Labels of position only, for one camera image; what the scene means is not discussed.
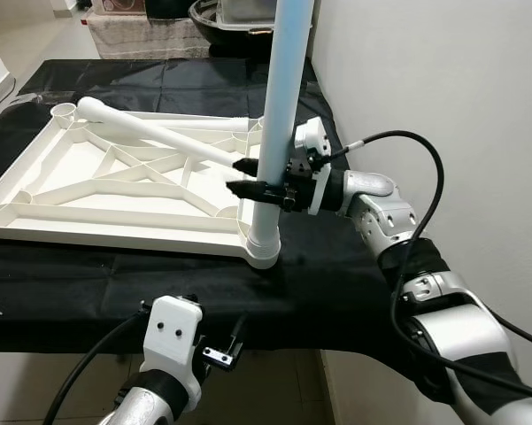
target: table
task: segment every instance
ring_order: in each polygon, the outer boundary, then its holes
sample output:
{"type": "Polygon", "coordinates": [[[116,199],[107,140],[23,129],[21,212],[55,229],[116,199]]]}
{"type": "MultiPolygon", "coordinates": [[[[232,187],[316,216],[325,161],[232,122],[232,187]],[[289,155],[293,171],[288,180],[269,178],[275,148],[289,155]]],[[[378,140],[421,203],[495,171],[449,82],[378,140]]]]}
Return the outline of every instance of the table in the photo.
{"type": "MultiPolygon", "coordinates": [[[[132,111],[261,116],[267,63],[255,59],[50,60],[0,116],[0,175],[49,120],[83,96],[132,111]]],[[[341,144],[310,62],[297,123],[320,115],[341,144]]],[[[345,168],[345,159],[335,164],[345,168]]],[[[241,259],[0,241],[0,352],[85,352],[141,300],[196,294],[202,331],[228,336],[249,315],[246,346],[361,352],[405,376],[410,356],[389,323],[390,293],[351,222],[331,212],[282,213],[281,256],[266,271],[241,259]]],[[[139,352],[145,324],[107,347],[139,352]]]]}

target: white plastic frame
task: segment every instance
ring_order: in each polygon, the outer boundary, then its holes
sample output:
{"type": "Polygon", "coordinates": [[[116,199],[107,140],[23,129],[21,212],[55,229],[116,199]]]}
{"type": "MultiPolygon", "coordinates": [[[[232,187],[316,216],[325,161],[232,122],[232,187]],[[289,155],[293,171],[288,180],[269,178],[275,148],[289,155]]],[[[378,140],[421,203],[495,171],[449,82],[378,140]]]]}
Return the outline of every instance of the white plastic frame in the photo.
{"type": "MultiPolygon", "coordinates": [[[[246,249],[254,203],[225,185],[247,176],[76,113],[73,104],[52,108],[52,120],[0,178],[0,238],[234,256],[271,266],[246,249]]],[[[235,159],[259,155],[261,120],[129,113],[235,159]],[[199,128],[201,121],[223,128],[228,120],[234,131],[199,128]],[[247,131],[238,131],[241,120],[247,131]]]]}

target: vertical white pole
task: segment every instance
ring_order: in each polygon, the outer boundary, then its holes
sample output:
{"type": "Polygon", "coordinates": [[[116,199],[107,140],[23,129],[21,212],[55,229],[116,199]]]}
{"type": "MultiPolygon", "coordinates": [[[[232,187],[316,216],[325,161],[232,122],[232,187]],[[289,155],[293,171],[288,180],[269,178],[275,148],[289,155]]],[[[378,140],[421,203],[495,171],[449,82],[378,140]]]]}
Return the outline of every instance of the vertical white pole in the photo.
{"type": "MultiPolygon", "coordinates": [[[[287,165],[313,5],[314,0],[277,0],[258,167],[258,180],[270,184],[282,182],[287,165]]],[[[246,245],[251,265],[268,268],[277,260],[279,214],[278,206],[256,203],[246,245]]]]}

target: black cable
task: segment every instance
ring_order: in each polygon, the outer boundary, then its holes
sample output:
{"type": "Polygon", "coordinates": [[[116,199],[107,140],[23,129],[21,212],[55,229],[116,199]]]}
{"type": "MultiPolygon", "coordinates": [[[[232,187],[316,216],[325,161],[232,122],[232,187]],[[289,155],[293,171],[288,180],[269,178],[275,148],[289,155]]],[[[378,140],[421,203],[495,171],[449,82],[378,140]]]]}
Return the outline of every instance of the black cable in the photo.
{"type": "Polygon", "coordinates": [[[409,258],[409,255],[411,253],[412,247],[414,242],[419,238],[421,233],[423,232],[423,229],[427,226],[431,218],[433,217],[433,214],[436,211],[436,208],[439,205],[439,202],[441,200],[441,195],[443,194],[443,186],[444,186],[444,169],[443,169],[443,161],[441,160],[441,157],[439,156],[439,153],[436,151],[435,147],[424,137],[417,135],[415,133],[412,133],[410,131],[404,131],[404,130],[392,130],[392,131],[386,131],[383,133],[379,133],[377,135],[371,135],[368,138],[364,139],[364,143],[368,144],[370,142],[373,142],[375,140],[382,139],[384,137],[392,137],[392,136],[402,136],[402,137],[408,137],[410,139],[413,139],[414,141],[420,143],[427,149],[427,151],[430,153],[431,157],[435,161],[436,166],[436,189],[435,194],[433,196],[433,199],[431,201],[431,205],[429,206],[427,212],[425,213],[425,216],[420,221],[417,228],[413,231],[413,234],[411,236],[411,239],[409,240],[409,243],[407,244],[407,247],[405,249],[405,256],[403,259],[403,262],[401,263],[401,267],[399,269],[399,278],[397,279],[396,287],[394,289],[394,292],[392,294],[391,299],[391,307],[389,309],[389,318],[391,320],[391,325],[394,329],[394,331],[397,333],[397,335],[404,341],[405,344],[407,344],[413,351],[417,352],[418,354],[425,356],[429,359],[432,359],[433,361],[448,367],[449,369],[455,370],[457,372],[460,372],[465,375],[472,376],[473,378],[479,379],[481,381],[484,381],[486,383],[490,383],[493,385],[496,385],[498,387],[505,388],[507,390],[512,390],[515,392],[518,392],[520,394],[526,395],[528,397],[532,398],[532,388],[521,383],[516,382],[510,382],[505,379],[498,378],[494,375],[487,374],[481,370],[475,369],[473,367],[469,367],[460,363],[457,363],[456,361],[452,361],[449,359],[446,359],[438,354],[435,354],[419,344],[415,343],[398,325],[397,323],[397,303],[399,301],[400,291],[404,284],[404,274],[407,267],[407,260],[409,258]]]}
{"type": "Polygon", "coordinates": [[[6,100],[8,98],[9,95],[11,95],[14,91],[14,89],[16,89],[16,79],[14,78],[14,84],[12,85],[12,88],[10,89],[10,91],[8,92],[8,94],[6,96],[4,96],[2,99],[0,99],[0,104],[6,100]]]}
{"type": "Polygon", "coordinates": [[[43,425],[53,425],[55,417],[57,416],[57,413],[61,408],[61,405],[63,404],[63,400],[65,400],[67,393],[69,392],[79,375],[82,373],[82,371],[90,363],[90,361],[95,358],[95,356],[104,348],[104,346],[110,343],[114,337],[118,336],[125,330],[128,330],[129,328],[134,326],[136,322],[139,321],[146,314],[146,311],[140,310],[133,316],[129,317],[128,319],[120,323],[120,325],[118,325],[116,328],[111,330],[100,341],[98,341],[96,345],[92,347],[90,351],[83,356],[81,361],[73,369],[73,372],[71,372],[71,374],[67,376],[65,382],[63,382],[63,385],[59,389],[57,396],[55,396],[55,398],[51,402],[50,409],[48,410],[47,414],[45,415],[45,419],[43,420],[43,425]]]}
{"type": "Polygon", "coordinates": [[[531,334],[529,334],[528,332],[526,332],[525,330],[523,330],[521,328],[518,328],[517,326],[515,326],[510,321],[507,321],[502,316],[500,316],[495,311],[493,311],[491,308],[489,308],[487,305],[486,305],[486,307],[488,308],[488,310],[490,311],[492,316],[494,316],[494,319],[496,319],[499,322],[500,325],[502,325],[504,328],[507,328],[507,329],[511,330],[515,335],[521,336],[523,339],[527,339],[530,343],[532,343],[532,335],[531,334]]]}

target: floor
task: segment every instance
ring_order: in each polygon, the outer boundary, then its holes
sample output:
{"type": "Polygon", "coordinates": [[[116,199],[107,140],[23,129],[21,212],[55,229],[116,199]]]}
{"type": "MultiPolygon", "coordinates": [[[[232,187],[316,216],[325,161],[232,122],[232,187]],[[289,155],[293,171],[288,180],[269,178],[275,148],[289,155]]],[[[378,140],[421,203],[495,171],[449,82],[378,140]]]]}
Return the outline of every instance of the floor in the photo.
{"type": "MultiPolygon", "coordinates": [[[[0,21],[0,56],[22,87],[51,58],[99,58],[80,16],[44,22],[0,21]]],[[[3,104],[0,111],[15,97],[3,104]]],[[[80,355],[0,353],[0,424],[41,423],[49,402],[80,355]]],[[[92,425],[110,412],[120,385],[141,356],[103,355],[93,360],[58,415],[63,425],[92,425]]],[[[317,352],[246,352],[230,374],[213,371],[198,409],[182,424],[237,425],[332,422],[317,352]]]]}

